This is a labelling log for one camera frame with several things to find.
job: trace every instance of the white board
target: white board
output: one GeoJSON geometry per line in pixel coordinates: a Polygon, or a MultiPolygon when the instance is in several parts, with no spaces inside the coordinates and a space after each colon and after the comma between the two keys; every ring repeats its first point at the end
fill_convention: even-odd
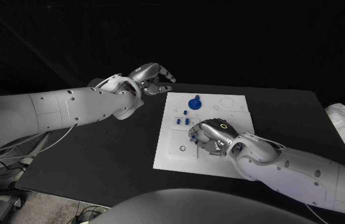
{"type": "MultiPolygon", "coordinates": [[[[189,128],[202,120],[221,118],[238,133],[254,133],[245,97],[242,95],[172,93],[166,94],[153,169],[241,178],[228,159],[209,155],[188,138],[189,128]],[[191,110],[188,101],[199,96],[201,108],[191,110]]],[[[206,141],[202,131],[198,139],[206,141]]]]}

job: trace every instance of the hole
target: hole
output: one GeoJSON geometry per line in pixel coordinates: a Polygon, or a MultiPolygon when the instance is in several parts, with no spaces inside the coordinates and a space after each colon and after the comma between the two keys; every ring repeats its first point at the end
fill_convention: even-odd
{"type": "Polygon", "coordinates": [[[318,170],[314,171],[314,174],[313,174],[316,177],[320,177],[321,173],[318,170]]]}

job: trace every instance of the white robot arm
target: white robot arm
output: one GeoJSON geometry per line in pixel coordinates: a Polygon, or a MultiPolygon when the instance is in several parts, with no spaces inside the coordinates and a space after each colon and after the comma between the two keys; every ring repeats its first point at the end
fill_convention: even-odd
{"type": "Polygon", "coordinates": [[[345,213],[343,165],[248,132],[238,134],[221,119],[199,122],[188,136],[205,151],[221,152],[248,181],[261,181],[304,204],[345,213]],[[201,130],[208,142],[196,139],[201,130]]]}
{"type": "Polygon", "coordinates": [[[111,114],[122,120],[143,104],[140,89],[155,95],[172,88],[157,87],[157,74],[175,79],[156,63],[142,65],[127,77],[109,77],[96,87],[0,96],[0,147],[12,140],[97,122],[111,114]]]}

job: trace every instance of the blue object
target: blue object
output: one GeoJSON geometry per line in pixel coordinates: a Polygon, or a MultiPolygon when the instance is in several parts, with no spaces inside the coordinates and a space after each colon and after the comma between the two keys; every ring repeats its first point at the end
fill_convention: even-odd
{"type": "Polygon", "coordinates": [[[188,101],[188,107],[192,109],[192,110],[196,110],[199,109],[201,107],[201,102],[199,102],[199,96],[196,95],[193,99],[191,99],[188,101]]]}

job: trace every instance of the table surface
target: table surface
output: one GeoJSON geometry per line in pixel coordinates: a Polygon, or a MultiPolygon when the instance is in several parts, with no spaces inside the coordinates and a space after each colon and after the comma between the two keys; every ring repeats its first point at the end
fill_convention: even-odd
{"type": "MultiPolygon", "coordinates": [[[[172,92],[244,95],[255,134],[345,165],[345,145],[311,92],[168,85],[172,92]]],[[[73,128],[37,155],[15,187],[109,207],[150,191],[203,189],[247,197],[316,220],[304,205],[261,182],[153,169],[166,93],[142,99],[143,106],[124,120],[110,116],[73,128]]],[[[67,130],[54,131],[47,145],[67,130]]],[[[345,218],[331,211],[316,211],[326,220],[345,218]]]]}

